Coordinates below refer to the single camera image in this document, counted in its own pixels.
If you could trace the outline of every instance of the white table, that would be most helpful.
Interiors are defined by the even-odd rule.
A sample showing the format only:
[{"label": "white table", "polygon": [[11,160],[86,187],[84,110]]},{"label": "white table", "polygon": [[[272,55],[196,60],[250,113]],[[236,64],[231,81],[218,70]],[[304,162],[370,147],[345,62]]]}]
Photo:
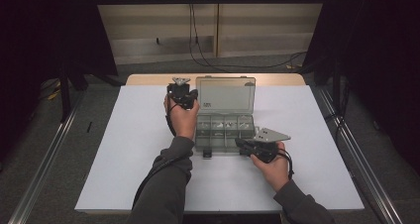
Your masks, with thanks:
[{"label": "white table", "polygon": [[[156,75],[164,78],[165,84],[170,82],[168,76],[172,77]],[[284,143],[293,158],[296,183],[327,209],[363,209],[310,88],[275,86],[262,79],[257,77],[255,124],[291,136]],[[130,212],[138,186],[154,158],[172,138],[164,120],[165,87],[121,88],[75,210]],[[186,187],[186,213],[272,213],[281,209],[272,199],[274,192],[249,158],[229,155],[211,160],[201,156],[191,159],[193,171]]]}]

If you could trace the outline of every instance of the person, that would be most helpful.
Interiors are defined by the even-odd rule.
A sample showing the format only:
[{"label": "person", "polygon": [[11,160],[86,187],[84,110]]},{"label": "person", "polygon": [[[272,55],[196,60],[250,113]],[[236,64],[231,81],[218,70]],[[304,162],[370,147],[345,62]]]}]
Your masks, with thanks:
[{"label": "person", "polygon": [[[169,148],[162,150],[156,157],[152,170],[163,167],[168,161],[175,162],[161,168],[142,186],[141,192],[135,197],[128,224],[182,223],[185,187],[191,178],[192,162],[189,156],[194,147],[192,139],[199,104],[195,100],[192,109],[184,110],[176,106],[173,100],[169,100],[165,98],[163,105],[166,109],[169,102],[170,120],[176,136]],[[282,142],[277,142],[277,145],[284,149]],[[322,205],[316,203],[311,195],[305,195],[294,180],[288,179],[288,163],[285,158],[277,156],[269,164],[263,163],[254,155],[251,155],[251,160],[275,191],[274,200],[282,206],[290,223],[335,223]]]}]

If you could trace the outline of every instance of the forearm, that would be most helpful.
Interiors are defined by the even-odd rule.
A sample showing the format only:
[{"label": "forearm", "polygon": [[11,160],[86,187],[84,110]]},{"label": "forearm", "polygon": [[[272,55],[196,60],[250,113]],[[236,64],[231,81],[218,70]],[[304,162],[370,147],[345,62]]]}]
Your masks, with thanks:
[{"label": "forearm", "polygon": [[160,152],[152,170],[160,168],[167,161],[181,160],[165,166],[155,173],[144,186],[133,207],[127,223],[181,223],[185,203],[185,186],[192,170],[188,155],[194,143],[182,137],[175,137],[168,149]]},{"label": "forearm", "polygon": [[325,207],[315,202],[311,195],[305,195],[293,180],[275,195],[291,223],[335,223]]}]

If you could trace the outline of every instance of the open box lid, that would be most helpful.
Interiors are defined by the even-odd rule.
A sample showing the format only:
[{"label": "open box lid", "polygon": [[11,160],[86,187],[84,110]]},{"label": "open box lid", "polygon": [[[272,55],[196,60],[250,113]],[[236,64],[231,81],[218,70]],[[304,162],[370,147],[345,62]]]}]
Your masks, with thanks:
[{"label": "open box lid", "polygon": [[254,77],[197,77],[199,114],[252,114]]}]

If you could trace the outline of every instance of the beige wall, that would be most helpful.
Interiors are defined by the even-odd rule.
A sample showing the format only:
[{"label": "beige wall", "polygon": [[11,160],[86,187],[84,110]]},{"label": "beige wall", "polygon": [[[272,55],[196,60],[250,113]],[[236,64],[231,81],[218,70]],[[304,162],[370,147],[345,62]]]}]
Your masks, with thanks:
[{"label": "beige wall", "polygon": [[[98,7],[117,63],[190,57],[188,5]],[[206,56],[306,51],[320,9],[321,5],[314,4],[194,5],[198,36],[206,38],[203,44],[211,44],[203,46],[210,48]],[[162,45],[156,44],[156,38]],[[174,47],[185,50],[172,50]]]}]

